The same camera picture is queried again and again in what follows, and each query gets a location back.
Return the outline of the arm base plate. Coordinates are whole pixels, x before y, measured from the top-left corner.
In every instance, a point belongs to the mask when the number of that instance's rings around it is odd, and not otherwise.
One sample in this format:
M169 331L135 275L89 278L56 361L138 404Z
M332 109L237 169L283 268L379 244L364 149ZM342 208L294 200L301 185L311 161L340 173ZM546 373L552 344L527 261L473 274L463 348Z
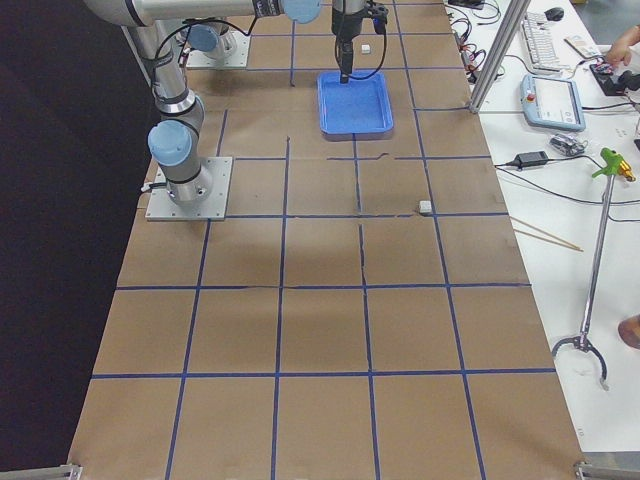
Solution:
M157 167L150 191L146 219L149 221L223 221L226 217L232 178L232 157L200 157L199 175L189 183L168 182Z
M230 70L247 67L250 38L237 30L220 35L209 28L193 29L188 35L191 70Z

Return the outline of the person hand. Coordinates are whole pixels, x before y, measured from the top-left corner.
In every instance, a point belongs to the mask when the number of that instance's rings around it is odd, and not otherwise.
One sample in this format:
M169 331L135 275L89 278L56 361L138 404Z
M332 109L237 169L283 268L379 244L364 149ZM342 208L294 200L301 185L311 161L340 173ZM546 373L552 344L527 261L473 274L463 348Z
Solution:
M640 41L640 29L636 24L624 32L609 48L605 55L606 62L613 66L623 64L627 66L631 62L631 47Z

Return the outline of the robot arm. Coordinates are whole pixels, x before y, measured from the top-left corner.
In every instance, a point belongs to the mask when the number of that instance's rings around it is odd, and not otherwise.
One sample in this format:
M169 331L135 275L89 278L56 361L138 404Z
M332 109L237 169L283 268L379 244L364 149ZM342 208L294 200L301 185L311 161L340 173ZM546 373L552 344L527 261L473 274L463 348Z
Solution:
M179 35L192 49L214 60L228 58L237 48L237 41L231 28L221 23L193 25L181 31Z
M187 85L176 39L207 54L233 49L233 16L254 20L287 16L300 24L320 14L318 1L89 1L96 16L123 29L149 80L161 121L148 134L152 157L163 173L169 205L197 211L211 198L224 201L226 181L213 172L218 160L197 154L204 104Z

